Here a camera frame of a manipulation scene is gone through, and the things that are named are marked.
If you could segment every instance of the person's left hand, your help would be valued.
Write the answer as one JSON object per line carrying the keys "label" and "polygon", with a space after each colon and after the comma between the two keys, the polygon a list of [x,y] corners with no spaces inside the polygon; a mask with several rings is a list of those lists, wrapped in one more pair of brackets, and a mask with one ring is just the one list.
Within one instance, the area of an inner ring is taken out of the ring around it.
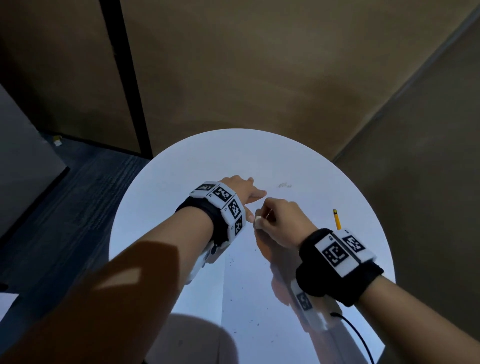
{"label": "person's left hand", "polygon": [[232,190],[235,191],[237,196],[245,208],[245,218],[248,222],[253,223],[255,216],[252,212],[245,206],[251,202],[255,202],[265,197],[267,191],[259,190],[253,185],[253,177],[250,177],[247,180],[242,179],[239,175],[233,177],[225,177],[220,180],[220,182],[226,184]]}

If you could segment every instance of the wrist-mounted device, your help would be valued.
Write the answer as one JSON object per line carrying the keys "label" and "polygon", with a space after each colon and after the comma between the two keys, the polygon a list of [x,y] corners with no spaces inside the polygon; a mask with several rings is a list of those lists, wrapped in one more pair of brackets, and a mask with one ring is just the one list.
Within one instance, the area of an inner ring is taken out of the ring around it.
{"label": "wrist-mounted device", "polygon": [[203,210],[213,222],[210,242],[197,259],[187,284],[205,262],[213,263],[235,240],[245,226],[245,208],[230,187],[221,182],[205,181],[190,192],[190,196],[175,210],[193,206]]}
{"label": "wrist-mounted device", "polygon": [[296,272],[300,288],[310,296],[325,294],[352,306],[384,271],[376,256],[349,229],[319,229],[299,250],[302,264]]}

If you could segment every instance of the forearm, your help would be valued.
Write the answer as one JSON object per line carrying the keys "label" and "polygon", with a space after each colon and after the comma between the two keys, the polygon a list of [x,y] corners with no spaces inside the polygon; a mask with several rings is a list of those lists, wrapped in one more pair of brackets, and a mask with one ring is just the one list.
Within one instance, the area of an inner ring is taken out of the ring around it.
{"label": "forearm", "polygon": [[357,307],[416,363],[478,363],[480,343],[385,277],[372,282]]}
{"label": "forearm", "polygon": [[212,235],[186,207],[73,289],[0,363],[141,363]]}

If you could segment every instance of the qr code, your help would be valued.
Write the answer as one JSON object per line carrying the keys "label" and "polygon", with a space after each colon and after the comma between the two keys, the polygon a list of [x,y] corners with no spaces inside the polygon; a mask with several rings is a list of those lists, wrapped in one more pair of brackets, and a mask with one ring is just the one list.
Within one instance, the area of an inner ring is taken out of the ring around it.
{"label": "qr code", "polygon": [[240,232],[241,228],[243,228],[243,221],[240,216],[240,218],[235,222],[235,236]]}
{"label": "qr code", "polygon": [[345,238],[342,238],[342,240],[346,242],[348,246],[356,253],[361,252],[365,249],[365,247],[360,244],[360,242],[355,239],[353,235],[346,236]]}
{"label": "qr code", "polygon": [[232,200],[232,202],[228,204],[228,209],[230,210],[234,218],[237,218],[237,216],[241,212],[240,207],[235,200]]}
{"label": "qr code", "polygon": [[338,266],[348,258],[347,252],[337,242],[334,242],[326,249],[323,249],[322,254],[334,267]]}
{"label": "qr code", "polygon": [[223,202],[227,202],[230,199],[230,197],[232,197],[231,193],[225,191],[220,186],[214,189],[213,193],[215,196],[218,196]]}
{"label": "qr code", "polygon": [[210,184],[210,183],[204,183],[195,188],[197,191],[210,191],[212,188],[214,188],[216,184]]}
{"label": "qr code", "polygon": [[313,308],[305,292],[297,294],[297,300],[304,311],[308,311]]}

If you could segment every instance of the person's right hand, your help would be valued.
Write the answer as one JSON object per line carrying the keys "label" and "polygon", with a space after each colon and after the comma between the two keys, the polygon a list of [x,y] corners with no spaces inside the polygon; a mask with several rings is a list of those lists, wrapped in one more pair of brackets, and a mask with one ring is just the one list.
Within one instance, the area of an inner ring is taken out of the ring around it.
{"label": "person's right hand", "polygon": [[295,249],[318,230],[296,202],[271,197],[265,199],[262,208],[255,212],[253,226],[265,231],[281,246]]}

